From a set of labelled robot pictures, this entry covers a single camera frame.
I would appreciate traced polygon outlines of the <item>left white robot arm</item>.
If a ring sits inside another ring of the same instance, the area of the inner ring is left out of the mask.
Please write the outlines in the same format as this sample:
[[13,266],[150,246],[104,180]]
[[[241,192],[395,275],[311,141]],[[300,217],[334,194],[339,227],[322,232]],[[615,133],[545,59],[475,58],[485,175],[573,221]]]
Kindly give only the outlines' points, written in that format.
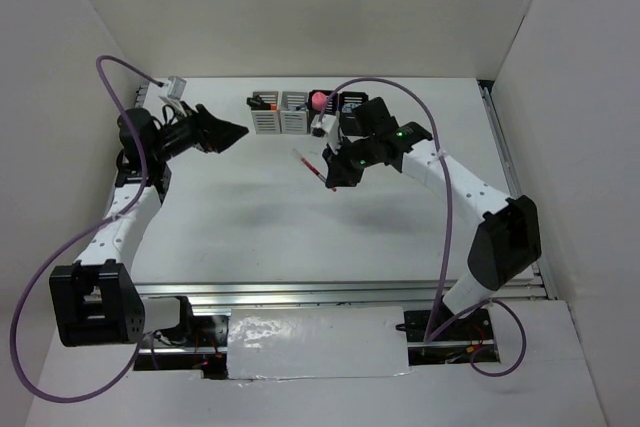
[[189,149],[222,153],[249,130],[203,105],[167,124],[131,108],[117,125],[122,150],[106,224],[72,264],[55,267],[49,277],[60,339],[66,347],[135,344],[161,329],[172,344],[184,346],[196,337],[196,319],[178,297],[142,299],[131,278],[133,261],[168,193],[169,160]]

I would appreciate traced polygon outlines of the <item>pink cap glue bottle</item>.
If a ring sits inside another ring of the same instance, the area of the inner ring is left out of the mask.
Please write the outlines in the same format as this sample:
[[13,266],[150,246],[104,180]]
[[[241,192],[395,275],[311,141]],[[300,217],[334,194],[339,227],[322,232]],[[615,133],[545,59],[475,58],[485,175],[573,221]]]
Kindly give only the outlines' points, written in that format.
[[328,95],[324,91],[313,91],[310,93],[310,107],[317,112],[328,109]]

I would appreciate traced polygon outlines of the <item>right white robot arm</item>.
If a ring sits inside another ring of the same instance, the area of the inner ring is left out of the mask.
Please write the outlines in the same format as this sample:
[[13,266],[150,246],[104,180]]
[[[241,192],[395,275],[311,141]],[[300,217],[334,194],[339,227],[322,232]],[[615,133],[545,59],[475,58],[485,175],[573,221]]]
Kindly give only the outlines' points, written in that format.
[[437,331],[460,338],[471,326],[472,310],[540,258],[537,206],[525,195],[514,198],[484,182],[438,147],[435,135],[418,123],[399,124],[381,98],[352,113],[362,134],[355,141],[340,134],[332,117],[312,126],[313,135],[327,141],[322,154],[327,188],[355,187],[366,168],[391,166],[444,200],[447,242],[454,217],[475,231],[465,271],[450,289],[437,288],[425,330],[427,338]]

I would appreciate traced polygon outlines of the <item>blue glue bottle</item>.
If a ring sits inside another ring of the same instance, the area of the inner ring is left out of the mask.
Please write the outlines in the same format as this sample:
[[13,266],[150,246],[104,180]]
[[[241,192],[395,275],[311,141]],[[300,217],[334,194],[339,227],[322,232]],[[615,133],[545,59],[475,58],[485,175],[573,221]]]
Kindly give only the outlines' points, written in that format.
[[342,107],[341,107],[341,112],[343,114],[351,114],[356,108],[358,108],[360,106],[360,103],[345,103]]

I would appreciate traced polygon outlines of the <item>red pen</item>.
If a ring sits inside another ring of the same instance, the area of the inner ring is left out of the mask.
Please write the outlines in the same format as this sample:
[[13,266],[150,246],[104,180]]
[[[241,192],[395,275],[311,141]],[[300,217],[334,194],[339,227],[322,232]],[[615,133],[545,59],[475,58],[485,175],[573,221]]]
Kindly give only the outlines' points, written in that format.
[[296,158],[323,183],[323,185],[326,184],[326,177],[306,157],[304,157],[301,152],[294,148],[293,153]]

